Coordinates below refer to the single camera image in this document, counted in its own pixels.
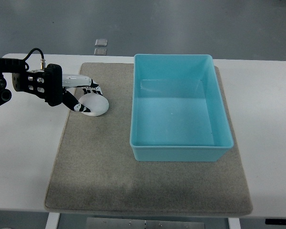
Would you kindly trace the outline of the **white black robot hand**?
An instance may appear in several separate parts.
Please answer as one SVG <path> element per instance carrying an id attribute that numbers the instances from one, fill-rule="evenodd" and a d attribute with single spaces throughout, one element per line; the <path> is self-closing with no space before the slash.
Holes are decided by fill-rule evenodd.
<path id="1" fill-rule="evenodd" d="M 86 108 L 76 99 L 67 89 L 68 88 L 81 88 L 85 94 L 95 93 L 102 95 L 101 87 L 92 78 L 84 75 L 62 75 L 62 86 L 63 86 L 63 96 L 62 102 L 70 110 L 75 112 L 89 112 L 90 110 Z"/>

